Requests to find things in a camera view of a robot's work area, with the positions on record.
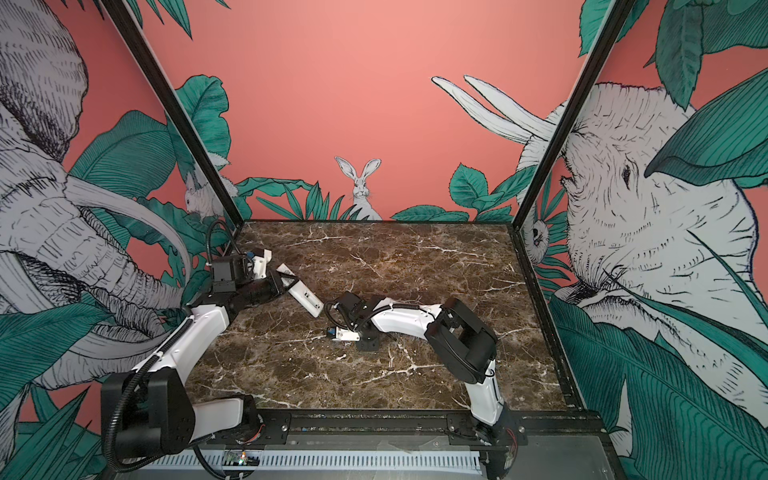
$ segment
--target elephant ear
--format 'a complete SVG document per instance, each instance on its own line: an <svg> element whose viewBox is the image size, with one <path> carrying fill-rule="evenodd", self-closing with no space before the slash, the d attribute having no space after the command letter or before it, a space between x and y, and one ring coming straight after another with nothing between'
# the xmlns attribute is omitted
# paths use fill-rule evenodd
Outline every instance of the elephant ear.
<svg viewBox="0 0 768 480"><path fill-rule="evenodd" d="M78 132L88 88L85 63L41 0L0 2L0 18L0 103L32 143L61 162Z"/></svg>

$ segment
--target tropical leaf illustration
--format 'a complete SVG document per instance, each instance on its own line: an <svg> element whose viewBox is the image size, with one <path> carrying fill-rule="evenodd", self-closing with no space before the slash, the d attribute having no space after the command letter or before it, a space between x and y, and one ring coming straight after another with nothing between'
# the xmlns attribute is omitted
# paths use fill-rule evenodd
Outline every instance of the tropical leaf illustration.
<svg viewBox="0 0 768 480"><path fill-rule="evenodd" d="M633 438L628 473L648 480L768 478L762 426L675 355L633 329L593 323L555 296L549 308L586 405L601 412L608 431L616 427L627 386Z"/></svg>

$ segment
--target pink wall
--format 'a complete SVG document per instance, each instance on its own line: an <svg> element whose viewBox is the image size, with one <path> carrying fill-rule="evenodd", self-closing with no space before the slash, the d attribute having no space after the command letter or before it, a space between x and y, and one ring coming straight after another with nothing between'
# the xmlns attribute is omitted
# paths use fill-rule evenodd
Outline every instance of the pink wall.
<svg viewBox="0 0 768 480"><path fill-rule="evenodd" d="M416 204L470 211L449 196L460 163L492 188L515 172L521 146L478 128L432 76L464 86L464 74L481 78L544 117L568 98L584 61L578 2L228 5L187 3L194 40L142 5L144 33L175 88L198 74L223 82L232 148L222 174L319 180L332 199L346 195L345 209L352 181L333 158L358 172L381 158L368 186L385 220ZM254 218L280 218L249 204Z"/></svg>

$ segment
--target elephant tusk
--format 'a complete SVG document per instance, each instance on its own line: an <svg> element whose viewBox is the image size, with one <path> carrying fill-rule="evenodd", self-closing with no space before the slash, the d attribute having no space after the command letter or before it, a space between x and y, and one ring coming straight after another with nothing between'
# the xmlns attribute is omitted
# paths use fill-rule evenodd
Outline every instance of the elephant tusk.
<svg viewBox="0 0 768 480"><path fill-rule="evenodd" d="M181 237L179 237L178 232L155 212L122 195L72 176L67 177L64 196L79 207L105 208L116 214L135 218L157 230L178 250L184 262L184 282L186 284L189 281L190 273L192 272L192 261L187 252L187 247L184 245Z"/></svg>

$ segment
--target rabbit illustration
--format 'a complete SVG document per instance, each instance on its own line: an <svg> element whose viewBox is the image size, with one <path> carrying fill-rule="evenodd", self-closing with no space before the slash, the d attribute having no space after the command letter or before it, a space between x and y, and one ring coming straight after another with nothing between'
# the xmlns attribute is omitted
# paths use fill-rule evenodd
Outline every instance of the rabbit illustration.
<svg viewBox="0 0 768 480"><path fill-rule="evenodd" d="M374 158L366 164L366 167L362 169L362 175L357 176L357 171L352 164L341 157L336 157L336 161L339 162L339 167L344 174L355 181L355 188L352 190L352 196L354 197L354 204L352 212L360 210L357 214L357 220L381 220L381 215L371 207L368 201L368 196L371 194L371 190L366 187L366 178L376 171L381 166L382 161L378 158Z"/></svg>

